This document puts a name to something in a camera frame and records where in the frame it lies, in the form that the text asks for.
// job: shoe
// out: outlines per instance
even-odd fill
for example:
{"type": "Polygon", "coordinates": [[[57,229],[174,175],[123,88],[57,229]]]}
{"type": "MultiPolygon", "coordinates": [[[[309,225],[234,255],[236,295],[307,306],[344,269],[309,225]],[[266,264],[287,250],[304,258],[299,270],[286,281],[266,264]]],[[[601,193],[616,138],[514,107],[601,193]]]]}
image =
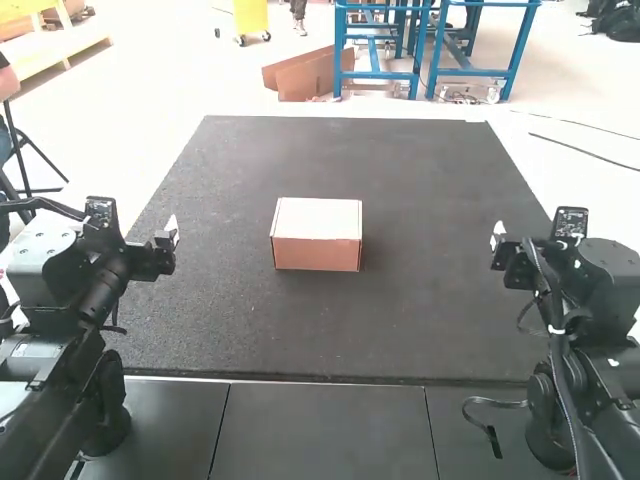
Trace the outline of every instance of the shoe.
{"type": "Polygon", "coordinates": [[[296,33],[301,37],[307,36],[307,31],[304,29],[304,20],[296,21],[295,29],[296,29],[296,33]]]}

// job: white cardboard box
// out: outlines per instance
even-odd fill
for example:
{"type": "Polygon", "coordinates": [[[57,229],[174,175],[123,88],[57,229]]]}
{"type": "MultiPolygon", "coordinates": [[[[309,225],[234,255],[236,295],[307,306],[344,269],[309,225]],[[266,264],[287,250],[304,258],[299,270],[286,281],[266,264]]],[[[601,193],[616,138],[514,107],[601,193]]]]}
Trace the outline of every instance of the white cardboard box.
{"type": "Polygon", "coordinates": [[[362,202],[279,198],[271,248],[276,269],[359,271],[362,202]]]}

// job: person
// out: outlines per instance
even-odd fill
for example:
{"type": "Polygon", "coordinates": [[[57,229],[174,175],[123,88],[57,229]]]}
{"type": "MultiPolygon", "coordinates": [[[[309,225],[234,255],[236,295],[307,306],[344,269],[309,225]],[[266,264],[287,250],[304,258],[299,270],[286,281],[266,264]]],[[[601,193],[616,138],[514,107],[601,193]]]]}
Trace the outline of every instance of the person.
{"type": "MultiPolygon", "coordinates": [[[[7,58],[0,52],[0,102],[4,102],[20,90],[20,81],[16,76],[7,58]]],[[[4,123],[4,118],[0,115],[0,168],[9,160],[11,155],[11,136],[9,129],[4,123]]],[[[0,202],[6,202],[7,196],[0,191],[0,202]]],[[[9,245],[11,235],[9,214],[0,215],[0,252],[9,245]]]]}
{"type": "Polygon", "coordinates": [[[304,28],[304,14],[307,10],[307,0],[290,0],[289,11],[293,15],[293,28],[301,37],[307,36],[304,28]]]}

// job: blue metal rack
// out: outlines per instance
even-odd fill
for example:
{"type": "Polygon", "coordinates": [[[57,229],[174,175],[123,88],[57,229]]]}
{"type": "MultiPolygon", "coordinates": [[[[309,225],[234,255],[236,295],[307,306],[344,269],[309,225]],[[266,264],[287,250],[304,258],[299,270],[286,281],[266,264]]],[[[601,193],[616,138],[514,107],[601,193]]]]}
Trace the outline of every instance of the blue metal rack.
{"type": "Polygon", "coordinates": [[[413,61],[413,69],[411,72],[383,72],[380,69],[380,60],[378,58],[377,40],[385,42],[395,42],[395,58],[402,57],[402,49],[404,43],[405,25],[407,12],[422,12],[427,15],[430,5],[407,6],[407,0],[396,0],[396,4],[392,5],[391,0],[387,0],[385,5],[378,4],[361,4],[353,3],[348,0],[337,0],[335,3],[335,53],[334,53],[334,78],[333,78],[333,96],[340,97],[342,95],[342,83],[347,78],[364,78],[364,79],[384,79],[384,80],[406,80],[409,82],[409,99],[415,100],[418,94],[418,83],[420,82],[420,66],[424,55],[424,44],[427,37],[427,22],[421,22],[418,29],[418,38],[415,42],[415,57],[413,61]],[[366,23],[349,23],[348,13],[350,11],[361,11],[364,13],[366,23]],[[390,22],[389,12],[393,11],[393,22],[390,22]],[[384,21],[376,22],[373,18],[373,12],[384,12],[384,21]],[[354,33],[350,30],[369,29],[376,31],[388,31],[389,33],[354,33]],[[347,39],[365,39],[368,42],[369,57],[371,60],[371,70],[369,71],[353,71],[345,72],[341,65],[341,52],[347,42],[347,39]]]}
{"type": "Polygon", "coordinates": [[[334,97],[339,97],[342,90],[342,82],[345,78],[367,78],[367,79],[387,79],[387,80],[408,80],[409,99],[414,100],[418,91],[420,81],[420,66],[424,55],[424,47],[427,36],[435,37],[433,57],[429,67],[427,80],[426,97],[433,99],[435,96],[438,76],[459,76],[459,77],[492,77],[502,79],[504,85],[500,91],[500,100],[508,100],[513,88],[513,82],[520,66],[520,60],[524,53],[529,31],[533,24],[533,19],[537,8],[541,5],[541,0],[527,0],[522,2],[509,1],[483,1],[483,0],[441,0],[439,7],[432,7],[430,0],[386,0],[385,5],[352,3],[347,0],[337,0],[335,4],[335,57],[334,57],[334,97]],[[464,28],[447,27],[447,14],[451,6],[464,6],[467,8],[467,22],[464,28]],[[469,61],[468,57],[473,53],[475,46],[480,15],[483,7],[519,7],[524,8],[525,13],[520,26],[520,32],[511,55],[511,61],[507,69],[484,69],[476,68],[469,61]],[[436,19],[430,15],[430,11],[440,11],[436,19]],[[348,23],[349,11],[364,12],[366,23],[348,23]],[[382,11],[384,13],[383,22],[375,22],[372,12],[382,11]],[[390,12],[393,11],[393,22],[390,22],[390,12]],[[404,48],[403,41],[405,35],[405,25],[407,14],[410,15],[409,31],[407,41],[407,53],[413,55],[413,69],[411,72],[383,72],[380,70],[378,59],[378,45],[376,40],[385,42],[395,42],[395,58],[402,57],[404,48]],[[363,34],[351,33],[351,29],[376,29],[385,30],[389,33],[363,34]],[[369,55],[371,58],[371,71],[366,72],[343,72],[341,69],[340,52],[344,48],[348,38],[366,39],[368,41],[369,55]],[[442,48],[447,47],[453,58],[458,62],[460,68],[441,68],[440,57],[442,48]]]}
{"type": "Polygon", "coordinates": [[[436,32],[436,41],[433,48],[433,58],[431,65],[429,66],[429,77],[427,80],[427,93],[426,97],[431,100],[435,96],[436,82],[439,75],[458,76],[458,77],[491,77],[504,79],[505,83],[500,91],[500,100],[508,100],[513,88],[513,82],[520,66],[520,60],[524,53],[524,48],[529,37],[529,31],[533,24],[533,18],[535,17],[537,8],[541,5],[540,0],[528,0],[526,2],[495,2],[481,0],[442,0],[440,6],[440,16],[437,20],[433,17],[429,17],[429,23],[436,32]],[[456,39],[463,39],[464,37],[450,34],[447,32],[446,22],[447,13],[451,6],[464,6],[472,7],[470,16],[467,19],[467,25],[470,26],[469,37],[467,38],[467,44],[464,47],[459,47],[456,43],[456,39]],[[483,7],[519,7],[524,8],[525,13],[520,26],[520,31],[516,39],[513,53],[511,54],[511,61],[509,67],[506,70],[501,69],[486,69],[476,68],[469,61],[468,57],[473,52],[473,46],[475,43],[476,33],[478,30],[478,24],[480,22],[480,13],[483,7]],[[460,68],[441,68],[440,67],[440,55],[442,53],[442,47],[445,46],[453,55],[453,58],[458,62],[460,68]]]}

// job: backpack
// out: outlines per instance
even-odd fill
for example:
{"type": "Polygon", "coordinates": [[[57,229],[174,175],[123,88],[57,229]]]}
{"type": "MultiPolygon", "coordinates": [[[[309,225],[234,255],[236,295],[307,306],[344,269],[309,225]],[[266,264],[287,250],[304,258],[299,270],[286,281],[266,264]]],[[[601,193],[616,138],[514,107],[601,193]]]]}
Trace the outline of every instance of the backpack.
{"type": "Polygon", "coordinates": [[[605,33],[618,42],[640,43],[640,8],[638,5],[616,6],[605,11],[591,24],[593,33],[605,33]]]}
{"type": "Polygon", "coordinates": [[[619,3],[619,0],[589,0],[583,17],[594,17],[591,31],[604,33],[618,42],[640,43],[640,0],[619,3]]]}

